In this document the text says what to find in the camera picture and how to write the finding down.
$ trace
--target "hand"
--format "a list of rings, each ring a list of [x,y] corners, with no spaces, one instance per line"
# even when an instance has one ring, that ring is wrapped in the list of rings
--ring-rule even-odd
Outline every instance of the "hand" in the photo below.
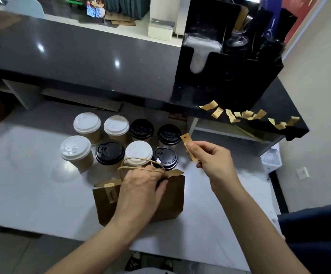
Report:
[[[156,170],[152,165],[145,169]],[[168,181],[162,181],[155,189],[163,171],[129,170],[125,176],[112,223],[133,239],[150,222],[165,192]]]
[[[192,141],[187,148],[200,160],[197,168],[204,169],[216,195],[225,189],[242,186],[228,149],[206,141]]]

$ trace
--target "blue chair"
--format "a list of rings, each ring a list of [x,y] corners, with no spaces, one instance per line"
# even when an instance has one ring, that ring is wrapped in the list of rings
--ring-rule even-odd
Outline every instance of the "blue chair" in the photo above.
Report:
[[[44,10],[37,0],[10,0],[5,11],[45,19]]]

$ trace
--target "white marble table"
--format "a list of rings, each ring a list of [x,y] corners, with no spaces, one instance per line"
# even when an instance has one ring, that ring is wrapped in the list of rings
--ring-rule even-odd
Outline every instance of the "white marble table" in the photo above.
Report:
[[[75,134],[74,117],[84,111],[91,110],[45,101],[31,111],[17,108],[0,123],[0,226],[77,240],[86,240],[102,228],[92,185],[116,174],[104,172],[97,163],[80,174],[58,153],[60,143]],[[114,115],[93,111],[102,121]],[[169,122],[165,112],[127,104],[120,114],[130,121],[149,117],[153,123]],[[250,142],[200,131],[192,137],[232,151],[243,186],[277,225],[270,185]],[[131,249],[249,270],[207,176],[190,161],[184,146],[177,151],[177,168],[186,176],[184,211],[174,220],[148,225]]]

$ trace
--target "wall socket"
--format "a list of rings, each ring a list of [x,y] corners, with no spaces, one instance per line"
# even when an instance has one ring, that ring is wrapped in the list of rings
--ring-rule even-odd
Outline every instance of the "wall socket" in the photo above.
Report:
[[[300,180],[304,180],[304,179],[310,177],[306,167],[299,168],[298,170],[296,170],[296,172],[297,172],[297,175],[299,176]]]

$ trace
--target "white cup lid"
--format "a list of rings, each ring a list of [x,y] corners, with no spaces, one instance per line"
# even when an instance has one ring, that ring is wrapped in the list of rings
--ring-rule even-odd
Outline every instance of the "white cup lid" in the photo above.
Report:
[[[104,122],[103,129],[109,135],[121,136],[128,132],[130,124],[121,115],[113,115]]]
[[[74,135],[68,137],[60,145],[61,157],[64,160],[80,160],[88,155],[91,150],[92,144],[89,139],[81,135]]]
[[[134,141],[125,150],[125,158],[141,158],[150,160],[153,156],[153,149],[149,143],[141,140]],[[148,161],[139,159],[129,159],[127,162],[134,166],[142,166]]]
[[[98,130],[101,119],[92,112],[84,112],[74,119],[74,129],[80,134],[89,134]]]

